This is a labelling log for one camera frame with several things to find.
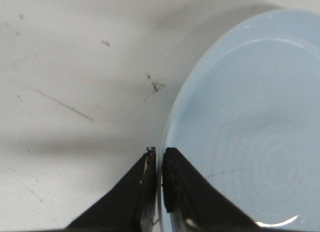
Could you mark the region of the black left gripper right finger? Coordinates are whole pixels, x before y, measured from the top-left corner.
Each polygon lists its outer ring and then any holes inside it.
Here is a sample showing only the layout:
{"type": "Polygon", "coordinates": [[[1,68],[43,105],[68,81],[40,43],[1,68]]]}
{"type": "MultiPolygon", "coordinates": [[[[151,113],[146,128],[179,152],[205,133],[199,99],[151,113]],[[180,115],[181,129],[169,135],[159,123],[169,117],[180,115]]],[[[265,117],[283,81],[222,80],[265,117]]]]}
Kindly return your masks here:
{"type": "Polygon", "coordinates": [[[257,228],[173,147],[162,163],[164,205],[173,228],[257,228]]]}

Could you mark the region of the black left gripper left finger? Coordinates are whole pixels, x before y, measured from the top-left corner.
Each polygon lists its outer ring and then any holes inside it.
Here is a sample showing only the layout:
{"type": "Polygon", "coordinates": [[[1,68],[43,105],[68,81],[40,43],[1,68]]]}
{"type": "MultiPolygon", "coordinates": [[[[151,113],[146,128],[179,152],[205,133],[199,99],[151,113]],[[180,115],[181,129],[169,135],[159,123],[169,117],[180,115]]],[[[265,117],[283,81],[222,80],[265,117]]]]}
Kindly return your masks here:
{"type": "Polygon", "coordinates": [[[156,149],[148,147],[123,178],[67,228],[153,228],[156,158],[156,149]]]}

